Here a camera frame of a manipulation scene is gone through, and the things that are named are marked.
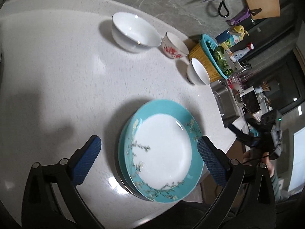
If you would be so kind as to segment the right hand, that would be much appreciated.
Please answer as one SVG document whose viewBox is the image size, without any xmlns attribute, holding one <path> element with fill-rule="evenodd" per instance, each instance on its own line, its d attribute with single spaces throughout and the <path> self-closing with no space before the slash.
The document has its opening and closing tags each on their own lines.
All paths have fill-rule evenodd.
<svg viewBox="0 0 305 229">
<path fill-rule="evenodd" d="M 242 162 L 247 165 L 253 165 L 257 162 L 262 162 L 267 166 L 270 177 L 273 177 L 275 174 L 275 167 L 269 159 L 269 152 L 261 154 L 260 152 L 249 150 L 243 154 Z"/>
</svg>

